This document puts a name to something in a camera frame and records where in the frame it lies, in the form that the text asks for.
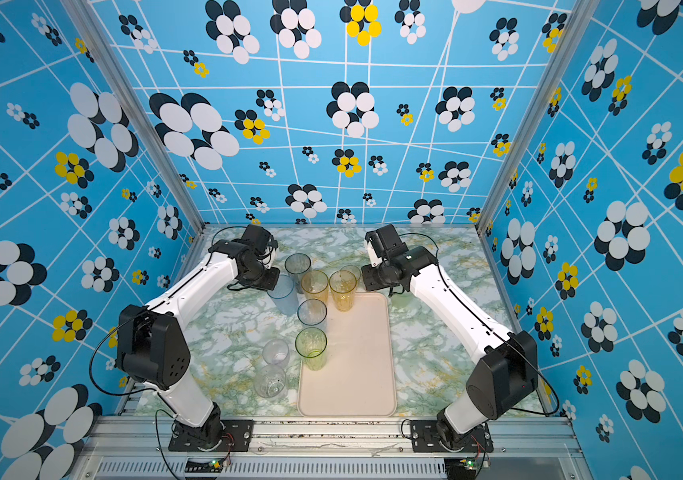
blue patterned backdrop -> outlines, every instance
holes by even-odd
[[[203,218],[291,224],[471,222],[573,4],[90,2]]]
[[[88,361],[125,305],[165,290],[193,235],[78,37],[59,2],[0,2],[0,478],[9,480],[41,468],[65,475],[94,415],[114,412],[116,398],[90,385]],[[102,346],[94,377],[121,392],[115,346],[115,336]]]
[[[602,0],[541,113],[481,235],[594,477],[683,478],[683,1]]]

black mounting plate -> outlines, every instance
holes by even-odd
[[[230,441],[225,433],[229,433],[235,439],[235,445],[232,446],[233,452],[248,452],[251,445],[251,434],[253,431],[253,420],[222,420],[222,440],[219,445],[212,450],[201,450],[195,445],[197,439],[186,435],[184,432],[176,437],[171,436],[171,442],[168,444],[168,449],[171,452],[224,452],[230,450]]]
[[[486,429],[483,424],[473,428],[470,435],[475,437],[486,451],[493,451],[493,439],[485,437]],[[443,447],[440,434],[437,433],[437,420],[411,420],[411,446],[414,453],[450,452],[450,453],[477,453],[477,443],[470,441],[462,450],[454,451]]]

blue glass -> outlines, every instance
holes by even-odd
[[[275,288],[267,292],[275,306],[278,307],[283,315],[294,316],[298,309],[298,296],[296,295],[296,284],[288,276],[281,274]]]

vented metal panel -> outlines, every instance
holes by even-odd
[[[446,478],[440,458],[236,458],[221,474],[183,473],[183,463],[170,462],[179,476],[187,478]],[[162,459],[137,462],[135,458],[105,459],[95,478],[167,479]]]

beige tray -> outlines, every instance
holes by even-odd
[[[303,416],[391,416],[397,408],[387,297],[355,294],[348,312],[328,297],[326,364],[302,365],[299,413]]]

